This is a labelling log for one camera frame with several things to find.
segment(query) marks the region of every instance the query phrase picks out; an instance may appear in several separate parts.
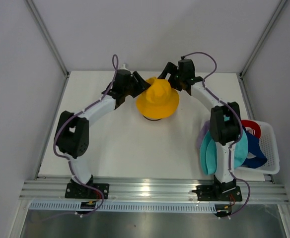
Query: yellow hat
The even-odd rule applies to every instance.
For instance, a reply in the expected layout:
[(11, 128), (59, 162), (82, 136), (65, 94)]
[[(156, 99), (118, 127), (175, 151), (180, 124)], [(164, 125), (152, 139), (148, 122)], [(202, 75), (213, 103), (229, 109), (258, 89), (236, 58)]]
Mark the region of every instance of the yellow hat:
[(136, 100), (140, 113), (151, 119), (161, 119), (172, 115), (179, 103), (175, 89), (165, 79), (150, 78), (146, 80), (151, 86)]

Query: teal hat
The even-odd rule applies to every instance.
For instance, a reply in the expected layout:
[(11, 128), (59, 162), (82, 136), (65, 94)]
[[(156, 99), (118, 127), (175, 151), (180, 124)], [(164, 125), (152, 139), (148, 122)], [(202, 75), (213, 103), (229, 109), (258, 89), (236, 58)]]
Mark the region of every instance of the teal hat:
[[(248, 156), (248, 138), (243, 130), (242, 139), (237, 143), (234, 151), (234, 168), (243, 164)], [(200, 163), (203, 172), (207, 175), (214, 174), (217, 170), (217, 147), (208, 131), (200, 145)]]

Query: purple cable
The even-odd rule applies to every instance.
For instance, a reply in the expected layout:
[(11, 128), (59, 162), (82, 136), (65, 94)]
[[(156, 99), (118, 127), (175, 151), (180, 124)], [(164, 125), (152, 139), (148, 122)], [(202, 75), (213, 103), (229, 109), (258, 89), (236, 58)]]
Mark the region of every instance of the purple cable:
[[(239, 118), (239, 116), (238, 116), (238, 114), (232, 109), (232, 107), (230, 107), (227, 103), (225, 103), (224, 101), (222, 101), (222, 100), (220, 100), (219, 99), (219, 97), (217, 97), (209, 88), (207, 88), (206, 87), (206, 84), (205, 84), (205, 81), (206, 81), (206, 79), (209, 77), (209, 76), (211, 76), (216, 70), (217, 70), (217, 62), (216, 62), (216, 60), (211, 56), (211, 55), (209, 55), (209, 54), (207, 54), (207, 53), (205, 53), (205, 52), (192, 52), (192, 53), (190, 53), (190, 54), (187, 54), (187, 55), (185, 55), (185, 56), (183, 56), (182, 58), (185, 58), (185, 57), (187, 57), (187, 56), (191, 56), (191, 55), (196, 55), (196, 54), (199, 54), (199, 55), (205, 55), (205, 56), (208, 56), (213, 62), (214, 62), (214, 64), (215, 64), (215, 68), (214, 68), (214, 70), (211, 72), (211, 73), (209, 73), (206, 77), (204, 77), (204, 79), (203, 79), (203, 87), (204, 87), (204, 89), (214, 98), (214, 99), (216, 99), (217, 101), (219, 101), (221, 104), (223, 104), (223, 105), (225, 105), (232, 113), (233, 113), (233, 115), (235, 116), (235, 118), (238, 120), (238, 122), (239, 122), (239, 127), (240, 127), (240, 132), (242, 131), (243, 132), (243, 127), (242, 127), (242, 123), (241, 123), (241, 120), (240, 120), (240, 118)], [(231, 214), (231, 216), (232, 215), (234, 215), (234, 214), (237, 214), (238, 212), (240, 212), (246, 205), (247, 205), (247, 203), (249, 202), (249, 199), (250, 199), (250, 195), (251, 195), (251, 187), (250, 187), (250, 185), (249, 185), (249, 183), (247, 182), (247, 181), (245, 181), (245, 180), (243, 180), (243, 179), (241, 179), (241, 178), (237, 178), (232, 172), (231, 172), (231, 170), (232, 170), (232, 167), (231, 167), (231, 148), (232, 148), (232, 146), (234, 145), (234, 144), (236, 144), (236, 143), (238, 143), (241, 139), (242, 139), (242, 133), (240, 133), (240, 135), (239, 135), (239, 138), (236, 140), (236, 141), (234, 141), (233, 143), (231, 143), (230, 145), (229, 145), (229, 172), (230, 172), (230, 174), (231, 174), (231, 176), (234, 178), (234, 179), (236, 179), (236, 180), (238, 180), (238, 181), (241, 181), (241, 182), (244, 182), (246, 185), (247, 185), (247, 187), (248, 187), (248, 196), (247, 196), (247, 198), (246, 198), (246, 200), (245, 200), (245, 203), (242, 205), (242, 207), (240, 207), (237, 211), (235, 211), (234, 213), (232, 213)]]
[[(70, 168), (71, 174), (74, 176), (74, 179), (76, 179), (76, 181), (77, 181), (79, 184), (81, 184), (82, 186), (87, 187), (87, 188), (89, 188), (89, 189), (92, 189), (92, 190), (94, 190), (94, 191), (96, 191), (96, 192), (98, 192), (98, 193), (101, 194), (101, 199), (102, 199), (102, 200), (101, 200), (101, 204), (98, 205), (96, 208), (94, 208), (92, 211), (90, 211), (90, 212), (88, 212), (88, 213), (82, 215), (83, 217), (86, 217), (86, 216), (88, 216), (88, 215), (91, 215), (91, 214), (95, 213), (95, 212), (96, 212), (96, 211), (97, 211), (97, 210), (102, 206), (102, 204), (104, 203), (104, 194), (103, 194), (99, 189), (94, 188), (94, 187), (91, 187), (91, 186), (88, 186), (88, 185), (82, 183), (82, 182), (78, 179), (78, 177), (75, 175), (75, 173), (74, 173), (74, 171), (73, 171), (73, 168), (72, 168), (72, 164), (71, 164), (70, 159), (69, 159), (67, 156), (62, 155), (62, 154), (59, 154), (59, 153), (57, 152), (57, 140), (58, 140), (58, 138), (59, 138), (61, 132), (63, 131), (63, 129), (67, 126), (67, 124), (68, 124), (71, 120), (73, 120), (73, 119), (74, 119), (75, 117), (77, 117), (77, 116), (80, 116), (81, 114), (84, 113), (84, 111), (89, 110), (90, 108), (92, 108), (93, 106), (95, 106), (96, 104), (98, 104), (99, 102), (101, 102), (101, 101), (104, 99), (104, 97), (109, 93), (109, 91), (111, 90), (112, 85), (113, 85), (113, 83), (114, 83), (114, 80), (115, 80), (115, 77), (116, 77), (116, 74), (117, 74), (117, 70), (118, 70), (118, 68), (119, 68), (119, 58), (118, 58), (118, 56), (117, 56), (116, 54), (114, 54), (114, 55), (112, 56), (112, 65), (113, 65), (114, 70), (115, 70), (115, 71), (114, 71), (114, 76), (113, 76), (113, 79), (112, 79), (110, 85), (106, 88), (105, 93), (102, 95), (101, 99), (99, 99), (99, 100), (95, 101), (94, 103), (88, 105), (88, 106), (87, 106), (86, 108), (84, 108), (82, 111), (80, 111), (80, 112), (74, 114), (72, 117), (70, 117), (70, 118), (69, 118), (69, 119), (68, 119), (68, 120), (67, 120), (67, 121), (66, 121), (66, 122), (65, 122), (65, 123), (60, 127), (60, 129), (58, 130), (58, 132), (57, 132), (57, 134), (56, 134), (56, 137), (55, 137), (55, 139), (54, 139), (54, 144), (53, 144), (53, 150), (54, 150), (55, 155), (58, 156), (58, 157), (65, 158), (66, 160), (68, 160), (69, 168)], [(46, 220), (49, 220), (49, 219), (51, 219), (51, 218), (55, 218), (55, 217), (62, 216), (62, 215), (66, 215), (66, 214), (73, 214), (73, 213), (71, 213), (71, 212), (65, 212), (65, 213), (61, 213), (61, 214), (54, 215), (54, 216), (52, 216), (52, 217), (48, 217), (48, 218), (43, 219), (43, 220), (40, 220), (40, 221), (46, 221)]]

